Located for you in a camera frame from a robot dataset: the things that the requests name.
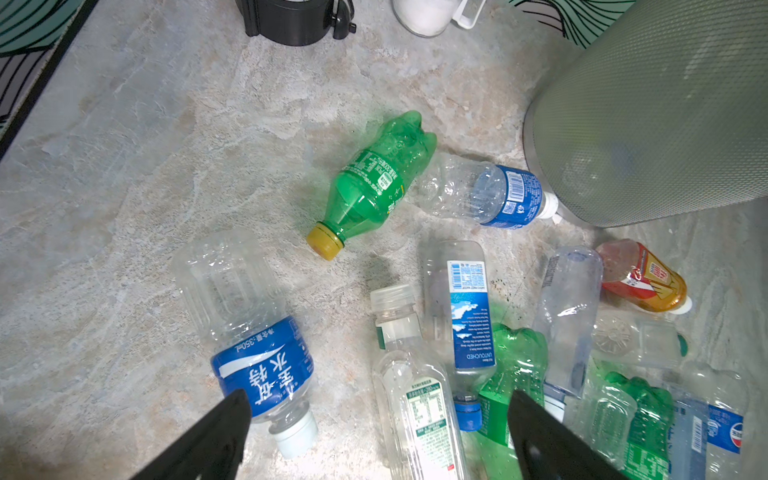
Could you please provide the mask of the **clear bottle green neck band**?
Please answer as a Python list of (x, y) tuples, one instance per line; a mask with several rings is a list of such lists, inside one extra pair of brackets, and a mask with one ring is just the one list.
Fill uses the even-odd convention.
[(598, 311), (592, 338), (597, 359), (639, 367), (674, 370), (689, 353), (673, 323), (618, 309)]

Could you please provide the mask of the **clear bottle green white label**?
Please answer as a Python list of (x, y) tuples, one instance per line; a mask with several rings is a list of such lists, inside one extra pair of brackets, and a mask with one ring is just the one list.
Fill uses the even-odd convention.
[(392, 477), (467, 479), (447, 372), (422, 337), (412, 287), (380, 288), (370, 301), (382, 348), (372, 378)]

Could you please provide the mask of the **short bottle blue Chinese label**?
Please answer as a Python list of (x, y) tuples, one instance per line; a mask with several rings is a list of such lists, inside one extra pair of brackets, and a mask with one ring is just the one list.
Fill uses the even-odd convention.
[(223, 394), (245, 392), (253, 422), (269, 425), (284, 458), (307, 453), (318, 434), (314, 361), (255, 236), (233, 229), (192, 241), (171, 270)]

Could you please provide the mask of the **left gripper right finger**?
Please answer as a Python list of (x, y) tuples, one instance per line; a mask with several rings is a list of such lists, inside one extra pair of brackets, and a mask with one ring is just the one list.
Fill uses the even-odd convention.
[(521, 390), (507, 422), (524, 479), (627, 479)]

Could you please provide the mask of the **red yellow tea bottle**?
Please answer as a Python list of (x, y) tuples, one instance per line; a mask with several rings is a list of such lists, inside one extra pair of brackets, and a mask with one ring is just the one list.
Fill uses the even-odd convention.
[(686, 282), (645, 245), (631, 239), (604, 242), (602, 287), (649, 313), (683, 315), (692, 310)]

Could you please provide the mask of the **Pepsi bottle blue cap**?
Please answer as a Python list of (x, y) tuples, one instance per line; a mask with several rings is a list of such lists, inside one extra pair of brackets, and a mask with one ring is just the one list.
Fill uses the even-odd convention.
[(707, 479), (738, 479), (749, 394), (743, 377), (730, 370), (706, 370), (709, 408)]

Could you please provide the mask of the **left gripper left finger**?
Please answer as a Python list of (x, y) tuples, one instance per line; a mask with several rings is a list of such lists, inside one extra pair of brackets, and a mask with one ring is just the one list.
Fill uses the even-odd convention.
[(235, 479), (251, 424), (246, 392), (226, 396), (133, 479)]

